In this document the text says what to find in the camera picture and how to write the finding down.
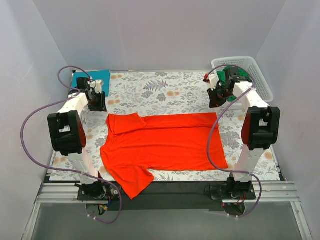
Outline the crumpled green t shirt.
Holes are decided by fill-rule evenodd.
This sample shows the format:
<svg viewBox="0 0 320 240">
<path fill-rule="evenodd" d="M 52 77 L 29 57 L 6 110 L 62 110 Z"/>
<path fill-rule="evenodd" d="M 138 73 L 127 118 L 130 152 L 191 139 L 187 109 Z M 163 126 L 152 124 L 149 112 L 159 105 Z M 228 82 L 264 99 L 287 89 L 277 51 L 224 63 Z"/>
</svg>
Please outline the crumpled green t shirt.
<svg viewBox="0 0 320 240">
<path fill-rule="evenodd" d="M 217 71 L 217 76 L 219 78 L 219 81 L 221 82 L 221 86 L 224 86 L 226 84 L 226 75 L 225 73 L 230 69 L 232 66 L 226 66 L 222 71 Z M 243 69 L 238 68 L 238 74 L 242 77 L 250 77 L 246 71 Z M 235 96 L 231 96 L 227 99 L 229 103 L 232 103 L 236 99 Z"/>
</svg>

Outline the floral patterned table mat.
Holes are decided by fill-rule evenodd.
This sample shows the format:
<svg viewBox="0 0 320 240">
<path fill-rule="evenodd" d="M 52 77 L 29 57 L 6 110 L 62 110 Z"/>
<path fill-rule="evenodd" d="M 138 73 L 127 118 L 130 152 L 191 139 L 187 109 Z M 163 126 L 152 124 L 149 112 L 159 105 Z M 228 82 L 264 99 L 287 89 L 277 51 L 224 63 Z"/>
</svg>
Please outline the floral patterned table mat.
<svg viewBox="0 0 320 240">
<path fill-rule="evenodd" d="M 110 77 L 108 112 L 84 112 L 86 150 L 93 166 L 107 181 L 113 181 L 101 159 L 100 149 L 106 143 L 107 114 L 141 117 L 217 112 L 209 108 L 208 84 L 204 72 L 113 72 Z M 219 121 L 219 131 L 229 169 L 233 169 L 242 152 L 241 129 L 245 120 L 241 105 L 234 104 Z M 150 169 L 155 181 L 224 181 L 227 172 L 159 171 Z M 261 181 L 279 181 L 275 156 L 267 150 L 259 159 L 254 174 Z"/>
</svg>

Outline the orange t shirt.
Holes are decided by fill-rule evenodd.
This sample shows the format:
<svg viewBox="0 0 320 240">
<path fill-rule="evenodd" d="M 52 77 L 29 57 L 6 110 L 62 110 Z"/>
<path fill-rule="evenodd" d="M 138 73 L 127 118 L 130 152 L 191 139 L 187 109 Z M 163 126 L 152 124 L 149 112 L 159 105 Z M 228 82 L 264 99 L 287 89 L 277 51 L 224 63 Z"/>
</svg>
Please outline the orange t shirt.
<svg viewBox="0 0 320 240">
<path fill-rule="evenodd" d="M 158 171 L 210 171 L 228 168 L 217 114 L 192 113 L 141 117 L 109 114 L 108 135 L 100 149 L 104 167 L 133 199 Z"/>
</svg>

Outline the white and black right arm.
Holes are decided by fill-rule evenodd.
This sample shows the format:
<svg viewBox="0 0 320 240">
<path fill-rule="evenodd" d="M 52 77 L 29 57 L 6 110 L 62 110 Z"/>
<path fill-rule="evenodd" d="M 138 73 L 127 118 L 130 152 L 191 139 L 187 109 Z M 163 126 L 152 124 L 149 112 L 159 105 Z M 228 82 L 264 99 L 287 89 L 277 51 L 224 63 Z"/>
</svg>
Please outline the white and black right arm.
<svg viewBox="0 0 320 240">
<path fill-rule="evenodd" d="M 228 172 L 229 177 L 216 187 L 210 186 L 208 190 L 212 200 L 255 199 L 252 179 L 257 176 L 254 170 L 260 157 L 278 139 L 281 111 L 262 100 L 255 90 L 254 78 L 250 74 L 241 76 L 240 66 L 228 64 L 226 68 L 224 83 L 218 81 L 214 84 L 209 74 L 203 80 L 210 84 L 207 93 L 211 109 L 221 107 L 231 97 L 241 103 L 246 113 L 241 130 L 243 148 L 233 170 L 212 164 L 217 170 Z"/>
</svg>

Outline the folded teal t shirt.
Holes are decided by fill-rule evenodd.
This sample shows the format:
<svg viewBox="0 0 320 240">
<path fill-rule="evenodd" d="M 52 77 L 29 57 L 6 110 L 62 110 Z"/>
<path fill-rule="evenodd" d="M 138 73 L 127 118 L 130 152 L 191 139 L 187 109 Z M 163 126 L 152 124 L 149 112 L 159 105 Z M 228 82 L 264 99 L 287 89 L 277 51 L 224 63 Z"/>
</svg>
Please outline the folded teal t shirt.
<svg viewBox="0 0 320 240">
<path fill-rule="evenodd" d="M 109 91 L 110 91 L 110 78 L 111 78 L 111 73 L 109 70 L 96 70 L 96 71 L 87 71 L 87 73 L 93 78 L 93 80 L 102 80 L 103 85 L 102 85 L 102 91 L 105 92 L 105 96 L 109 96 Z M 72 83 L 71 87 L 75 88 L 77 86 L 77 78 L 80 77 L 87 77 L 87 75 L 82 72 L 82 71 L 75 71 L 72 74 Z"/>
</svg>

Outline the white plastic basket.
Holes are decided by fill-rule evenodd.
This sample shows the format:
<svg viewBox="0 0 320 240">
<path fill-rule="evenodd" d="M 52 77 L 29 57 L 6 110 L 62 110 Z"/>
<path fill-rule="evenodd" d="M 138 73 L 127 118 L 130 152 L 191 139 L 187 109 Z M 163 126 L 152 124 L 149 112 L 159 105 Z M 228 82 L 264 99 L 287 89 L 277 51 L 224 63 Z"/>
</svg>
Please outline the white plastic basket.
<svg viewBox="0 0 320 240">
<path fill-rule="evenodd" d="M 273 101 L 274 96 L 272 94 L 272 91 L 254 58 L 250 56 L 222 57 L 213 59 L 211 61 L 211 65 L 213 68 L 221 65 L 226 65 L 223 67 L 219 67 L 214 71 L 214 74 L 217 76 L 217 71 L 222 71 L 225 67 L 228 67 L 230 65 L 241 67 L 245 72 L 247 72 L 247 74 L 250 74 L 254 78 L 256 82 L 255 88 L 260 97 L 267 103 Z"/>
</svg>

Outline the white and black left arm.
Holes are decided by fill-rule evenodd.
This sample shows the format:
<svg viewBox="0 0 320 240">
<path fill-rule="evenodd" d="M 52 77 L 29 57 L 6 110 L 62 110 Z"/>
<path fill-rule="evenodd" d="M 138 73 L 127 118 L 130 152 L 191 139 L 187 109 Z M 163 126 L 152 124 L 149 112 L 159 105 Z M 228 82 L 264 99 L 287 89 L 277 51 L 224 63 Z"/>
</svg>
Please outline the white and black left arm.
<svg viewBox="0 0 320 240">
<path fill-rule="evenodd" d="M 99 172 L 86 151 L 87 137 L 84 130 L 85 110 L 105 112 L 107 110 L 102 80 L 87 77 L 76 79 L 76 87 L 68 93 L 63 107 L 47 117 L 53 149 L 68 159 L 79 174 L 80 184 L 76 186 L 95 200 L 106 196 L 106 187 L 97 180 Z"/>
</svg>

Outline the aluminium frame rail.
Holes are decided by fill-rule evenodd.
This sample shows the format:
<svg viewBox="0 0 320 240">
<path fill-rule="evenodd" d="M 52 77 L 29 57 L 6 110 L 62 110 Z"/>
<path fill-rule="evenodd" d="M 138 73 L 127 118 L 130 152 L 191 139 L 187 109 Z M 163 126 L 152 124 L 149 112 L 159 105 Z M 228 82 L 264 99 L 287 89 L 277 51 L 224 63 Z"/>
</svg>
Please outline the aluminium frame rail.
<svg viewBox="0 0 320 240">
<path fill-rule="evenodd" d="M 74 183 L 44 183 L 40 187 L 38 203 L 94 203 L 94 200 L 79 200 L 79 188 Z M 296 186 L 291 181 L 264 181 L 260 202 L 299 202 Z"/>
</svg>

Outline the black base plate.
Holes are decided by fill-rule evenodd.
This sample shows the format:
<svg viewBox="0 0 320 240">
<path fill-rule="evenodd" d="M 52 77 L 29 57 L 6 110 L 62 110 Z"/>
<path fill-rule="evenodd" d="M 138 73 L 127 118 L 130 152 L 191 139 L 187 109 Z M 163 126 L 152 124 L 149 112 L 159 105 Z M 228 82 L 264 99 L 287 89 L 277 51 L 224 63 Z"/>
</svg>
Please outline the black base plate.
<svg viewBox="0 0 320 240">
<path fill-rule="evenodd" d="M 124 189 L 104 182 L 76 184 L 77 200 L 105 202 L 110 211 L 122 210 L 209 210 L 222 212 L 223 202 L 242 205 L 245 200 L 255 200 L 251 182 L 239 188 L 225 181 L 172 181 L 153 182 L 138 196 L 130 199 Z"/>
</svg>

